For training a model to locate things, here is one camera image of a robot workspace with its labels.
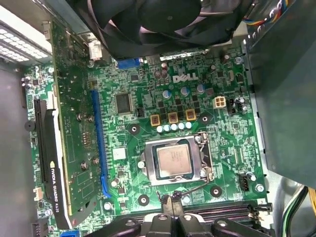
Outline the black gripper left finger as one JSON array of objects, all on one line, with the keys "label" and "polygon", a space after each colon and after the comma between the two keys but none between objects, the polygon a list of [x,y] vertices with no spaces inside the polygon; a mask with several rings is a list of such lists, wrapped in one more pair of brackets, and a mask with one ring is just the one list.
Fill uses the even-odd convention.
[{"label": "black gripper left finger", "polygon": [[174,210],[171,196],[161,199],[161,212],[145,216],[142,223],[131,217],[115,219],[91,233],[92,237],[171,237]]}]

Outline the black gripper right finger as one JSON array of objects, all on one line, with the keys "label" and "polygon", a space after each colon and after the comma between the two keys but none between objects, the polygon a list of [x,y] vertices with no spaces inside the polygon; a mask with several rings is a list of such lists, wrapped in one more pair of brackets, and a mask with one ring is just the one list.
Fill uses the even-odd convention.
[{"label": "black gripper right finger", "polygon": [[273,237],[261,226],[259,206],[225,204],[184,211],[181,196],[174,195],[174,218],[179,237]]}]

